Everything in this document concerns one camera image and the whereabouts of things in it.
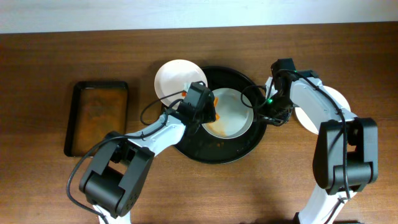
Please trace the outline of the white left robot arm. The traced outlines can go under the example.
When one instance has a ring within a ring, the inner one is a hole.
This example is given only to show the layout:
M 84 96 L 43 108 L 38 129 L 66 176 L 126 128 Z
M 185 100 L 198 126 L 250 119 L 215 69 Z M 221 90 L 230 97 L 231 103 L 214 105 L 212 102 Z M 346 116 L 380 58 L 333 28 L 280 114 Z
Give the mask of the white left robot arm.
M 79 182 L 100 223 L 129 223 L 131 208 L 145 184 L 156 156 L 179 143 L 188 128 L 215 121 L 212 101 L 202 105 L 179 103 L 158 120 L 131 134 L 109 133 L 86 154 L 92 160 Z

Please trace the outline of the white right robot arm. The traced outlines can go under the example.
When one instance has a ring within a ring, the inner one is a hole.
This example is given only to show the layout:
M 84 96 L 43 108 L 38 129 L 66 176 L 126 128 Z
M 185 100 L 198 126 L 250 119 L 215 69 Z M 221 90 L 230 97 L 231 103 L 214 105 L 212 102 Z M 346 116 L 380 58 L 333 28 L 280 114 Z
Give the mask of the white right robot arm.
M 267 85 L 266 120 L 298 106 L 318 130 L 313 157 L 315 188 L 294 223 L 333 223 L 342 208 L 378 177 L 377 124 L 344 108 L 311 70 L 272 70 Z

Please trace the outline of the green orange scrub sponge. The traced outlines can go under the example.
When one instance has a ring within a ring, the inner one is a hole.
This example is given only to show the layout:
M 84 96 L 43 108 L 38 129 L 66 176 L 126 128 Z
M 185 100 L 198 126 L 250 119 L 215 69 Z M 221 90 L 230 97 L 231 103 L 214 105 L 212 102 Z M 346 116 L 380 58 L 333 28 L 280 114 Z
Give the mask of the green orange scrub sponge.
M 218 112 L 217 112 L 217 110 L 216 110 L 216 104 L 217 104 L 217 102 L 218 102 L 218 100 L 217 100 L 216 97 L 215 97 L 215 100 L 214 100 L 213 104 L 214 104 L 215 111 L 216 111 L 216 120 L 217 120 L 218 117 L 219 117 L 219 114 L 218 114 Z

